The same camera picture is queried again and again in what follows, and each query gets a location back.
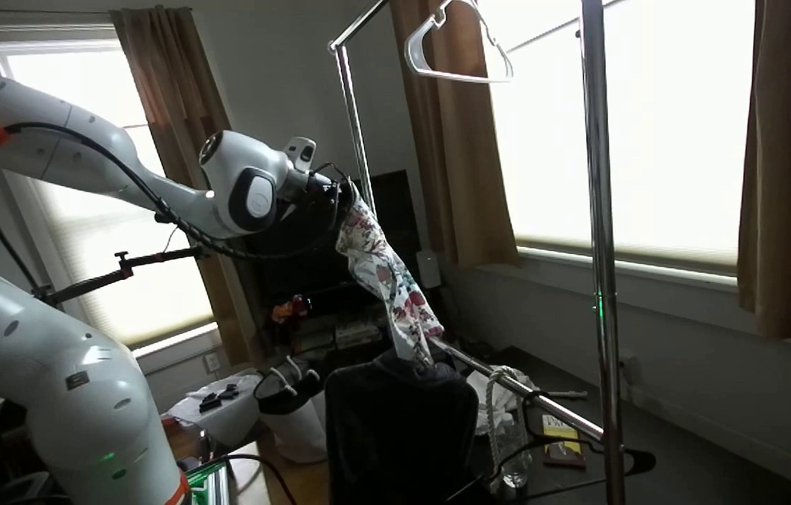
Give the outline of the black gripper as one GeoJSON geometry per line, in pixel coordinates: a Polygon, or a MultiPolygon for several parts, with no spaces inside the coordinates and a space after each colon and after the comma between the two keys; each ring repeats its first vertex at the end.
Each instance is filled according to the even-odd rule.
{"type": "Polygon", "coordinates": [[[316,220],[338,220],[348,192],[338,179],[310,175],[302,193],[302,210],[316,220]]]}

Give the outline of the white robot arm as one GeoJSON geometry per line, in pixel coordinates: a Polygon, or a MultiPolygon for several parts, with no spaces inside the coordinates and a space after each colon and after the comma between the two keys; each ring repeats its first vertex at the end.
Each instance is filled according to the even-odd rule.
{"type": "MultiPolygon", "coordinates": [[[[341,186],[310,168],[313,144],[271,148],[217,130],[187,189],[147,171],[119,127],[0,77],[0,168],[136,205],[181,231],[194,254],[236,256],[302,202],[332,205],[341,186]]],[[[128,278],[116,271],[27,289],[0,275],[0,398],[25,411],[27,435],[70,505],[184,505],[187,477],[168,446],[150,387],[126,345],[63,304],[128,278]]]]}

